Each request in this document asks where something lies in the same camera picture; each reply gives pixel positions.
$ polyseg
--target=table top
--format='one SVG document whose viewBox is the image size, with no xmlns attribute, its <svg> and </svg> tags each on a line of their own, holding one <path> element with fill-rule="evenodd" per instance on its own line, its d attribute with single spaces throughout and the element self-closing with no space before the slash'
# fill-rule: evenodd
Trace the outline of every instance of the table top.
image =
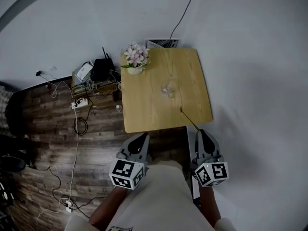
<svg viewBox="0 0 308 231">
<path fill-rule="evenodd" d="M 124 127 L 127 133 L 212 121 L 203 72 L 195 49 L 150 49 L 151 63 L 139 75 L 121 68 Z M 126 65 L 121 54 L 121 65 Z M 172 98 L 162 94 L 162 83 L 172 80 Z"/>
</svg>

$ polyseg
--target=person's right arm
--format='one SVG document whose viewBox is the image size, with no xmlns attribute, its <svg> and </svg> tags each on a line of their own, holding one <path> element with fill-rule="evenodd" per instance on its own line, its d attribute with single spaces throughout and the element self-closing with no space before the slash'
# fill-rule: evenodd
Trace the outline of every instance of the person's right arm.
<svg viewBox="0 0 308 231">
<path fill-rule="evenodd" d="M 202 187 L 199 184 L 199 192 L 201 213 L 204 215 L 209 224 L 214 227 L 217 221 L 221 219 L 221 216 L 216 204 L 213 188 Z"/>
</svg>

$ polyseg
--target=wooden floor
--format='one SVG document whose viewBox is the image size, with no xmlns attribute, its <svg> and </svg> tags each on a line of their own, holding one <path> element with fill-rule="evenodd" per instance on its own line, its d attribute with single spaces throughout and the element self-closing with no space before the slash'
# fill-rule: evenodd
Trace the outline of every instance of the wooden floor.
<svg viewBox="0 0 308 231">
<path fill-rule="evenodd" d="M 72 167 L 75 159 L 77 135 L 73 129 L 75 114 L 70 108 L 71 95 L 63 83 L 58 88 L 58 95 L 52 98 L 52 90 L 38 87 L 25 92 L 23 101 L 23 120 L 20 126 L 33 141 L 38 169 L 51 169 L 61 179 L 61 187 L 54 191 L 60 198 L 70 194 Z M 112 96 L 94 106 L 88 119 L 89 130 L 79 137 L 77 163 L 72 184 L 72 199 L 80 206 L 93 197 L 107 197 L 113 189 L 108 171 L 112 158 L 119 151 L 124 140 L 133 134 L 124 131 L 123 113 L 117 112 Z M 87 110 L 78 112 L 78 117 L 85 118 Z M 151 136 L 149 153 L 153 158 L 172 159 L 180 162 L 185 169 L 189 167 L 189 149 L 186 128 L 172 128 L 149 132 Z M 14 173 L 14 179 L 21 186 L 18 193 L 25 204 L 15 203 L 7 209 L 17 227 L 22 231 L 62 231 L 70 217 L 64 206 L 60 206 L 52 197 L 51 191 L 59 186 L 59 180 L 49 171 L 37 171 L 26 168 L 21 173 Z M 95 199 L 81 210 L 88 216 L 104 201 Z M 75 210 L 73 214 L 82 214 Z"/>
</svg>

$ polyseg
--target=white box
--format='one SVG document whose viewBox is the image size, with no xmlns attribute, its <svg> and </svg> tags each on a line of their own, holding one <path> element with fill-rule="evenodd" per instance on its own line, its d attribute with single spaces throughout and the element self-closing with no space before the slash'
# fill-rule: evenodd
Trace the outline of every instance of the white box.
<svg viewBox="0 0 308 231">
<path fill-rule="evenodd" d="M 109 177 L 115 186 L 133 190 L 144 177 L 144 170 L 143 163 L 116 158 L 112 161 Z"/>
<path fill-rule="evenodd" d="M 229 179 L 227 162 L 203 163 L 195 173 L 203 187 L 216 186 Z"/>
</svg>

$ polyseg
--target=extension socket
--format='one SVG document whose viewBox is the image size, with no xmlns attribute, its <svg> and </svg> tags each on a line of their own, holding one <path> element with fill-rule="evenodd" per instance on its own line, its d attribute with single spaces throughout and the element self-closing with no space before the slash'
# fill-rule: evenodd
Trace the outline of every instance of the extension socket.
<svg viewBox="0 0 308 231">
<path fill-rule="evenodd" d="M 71 105 L 72 105 L 72 110 L 73 110 L 73 109 L 81 108 L 83 106 L 87 106 L 87 105 L 89 105 L 89 103 L 88 103 L 88 99 L 85 98 L 85 99 L 82 99 L 80 103 L 75 105 L 75 103 L 72 102 Z"/>
<path fill-rule="evenodd" d="M 66 207 L 66 211 L 72 213 L 72 203 L 70 201 L 66 201 L 68 207 Z"/>
</svg>

